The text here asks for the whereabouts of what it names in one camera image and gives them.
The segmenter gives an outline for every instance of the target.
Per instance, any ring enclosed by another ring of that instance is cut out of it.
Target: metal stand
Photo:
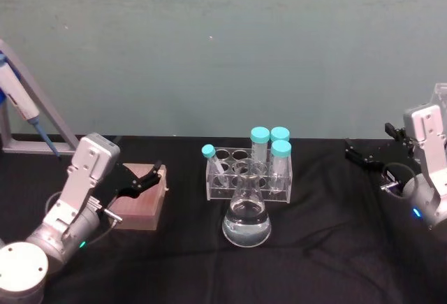
[[[0,52],[8,58],[8,63],[20,77],[20,82],[33,99],[36,105],[45,113],[45,115],[56,127],[57,131],[66,141],[65,143],[54,143],[61,154],[74,154],[78,147],[79,140],[69,129],[68,125],[51,104],[48,97],[38,86],[34,77],[30,74],[26,66],[19,60],[14,51],[2,40],[0,40]],[[8,117],[7,101],[0,105],[0,130],[3,151],[20,154],[52,154],[51,149],[45,142],[38,141],[18,141],[11,135],[10,122]]]

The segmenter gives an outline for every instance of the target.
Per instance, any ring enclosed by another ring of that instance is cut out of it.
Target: glass flask
[[[264,243],[272,231],[259,183],[265,164],[242,159],[235,162],[233,170],[237,174],[237,185],[222,222],[222,231],[236,246],[255,247]]]

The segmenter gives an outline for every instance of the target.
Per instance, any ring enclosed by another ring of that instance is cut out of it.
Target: pipette
[[[6,56],[0,53],[0,104],[7,96],[12,105],[21,114],[24,120],[28,121],[39,133],[42,139],[47,143],[48,147],[54,154],[60,157],[54,144],[48,138],[48,135],[39,124],[39,111],[36,104],[32,101],[25,88],[23,88],[18,77],[8,64]]]

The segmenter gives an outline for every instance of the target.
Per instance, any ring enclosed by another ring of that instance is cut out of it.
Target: black tablecloth
[[[168,168],[156,232],[113,231],[46,286],[44,303],[447,303],[444,246],[377,191],[340,140],[293,140],[291,203],[267,203],[272,235],[232,246],[228,201],[206,201],[200,148],[224,138],[123,138],[120,161]],[[0,154],[0,237],[24,240],[60,191],[69,158]]]

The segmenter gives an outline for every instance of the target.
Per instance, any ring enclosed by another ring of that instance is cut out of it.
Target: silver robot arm
[[[61,269],[99,225],[91,197],[112,170],[119,148],[97,133],[81,139],[61,196],[25,243],[0,246],[0,303],[40,303],[47,273]],[[121,219],[109,210],[107,216]]]
[[[429,103],[405,112],[406,134],[413,139],[422,173],[404,187],[422,218],[440,239],[447,241],[447,158],[441,109]]]

